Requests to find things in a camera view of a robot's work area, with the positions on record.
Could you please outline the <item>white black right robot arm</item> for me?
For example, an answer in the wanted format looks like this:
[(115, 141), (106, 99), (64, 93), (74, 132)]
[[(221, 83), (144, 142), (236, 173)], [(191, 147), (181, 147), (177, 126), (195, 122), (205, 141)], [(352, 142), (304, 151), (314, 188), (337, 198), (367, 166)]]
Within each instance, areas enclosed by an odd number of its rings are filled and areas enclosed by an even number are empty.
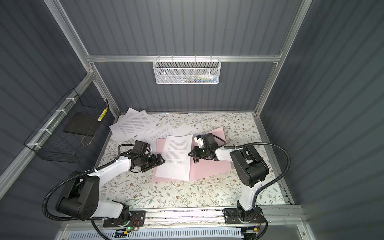
[(212, 133), (197, 135), (194, 138), (197, 145), (189, 152), (189, 156), (193, 158), (195, 163), (200, 160), (233, 163), (238, 178), (243, 184), (241, 196), (237, 202), (236, 216), (240, 222), (248, 223), (258, 215), (256, 203), (258, 191), (269, 174), (269, 167), (255, 149), (255, 146), (261, 145), (261, 143), (220, 146), (217, 140), (226, 143), (222, 138)]

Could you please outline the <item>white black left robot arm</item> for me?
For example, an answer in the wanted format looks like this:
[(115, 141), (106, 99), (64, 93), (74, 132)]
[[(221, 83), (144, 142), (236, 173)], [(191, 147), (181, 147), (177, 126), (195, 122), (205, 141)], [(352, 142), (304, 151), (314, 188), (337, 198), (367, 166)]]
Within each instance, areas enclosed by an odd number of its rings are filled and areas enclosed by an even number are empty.
[(125, 172), (144, 173), (165, 163), (161, 154), (152, 154), (148, 143), (118, 146), (117, 156), (110, 162), (83, 173), (72, 173), (61, 186), (63, 190), (56, 203), (56, 211), (76, 220), (108, 219), (117, 224), (131, 221), (129, 206), (102, 200), (100, 189), (110, 180)]

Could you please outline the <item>pink file folder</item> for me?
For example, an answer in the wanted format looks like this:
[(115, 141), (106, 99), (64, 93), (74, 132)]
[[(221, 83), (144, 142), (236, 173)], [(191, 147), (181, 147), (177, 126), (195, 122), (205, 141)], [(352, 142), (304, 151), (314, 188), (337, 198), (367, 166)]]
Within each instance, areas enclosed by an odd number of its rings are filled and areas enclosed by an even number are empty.
[[(224, 137), (225, 133), (223, 127), (214, 129), (209, 131), (208, 133), (218, 134), (218, 137)], [(162, 154), (166, 139), (158, 139), (156, 151), (159, 154)], [(155, 168), (153, 171), (152, 182), (154, 183), (165, 183), (165, 182), (180, 182), (182, 180), (162, 178), (156, 176), (156, 171), (158, 168)], [(230, 172), (232, 170), (231, 162), (229, 161), (208, 161), (208, 160), (200, 160), (199, 163), (195, 164), (193, 160), (191, 160), (190, 164), (190, 177), (188, 181), (197, 181), (199, 179), (211, 177), (218, 174), (223, 174)]]

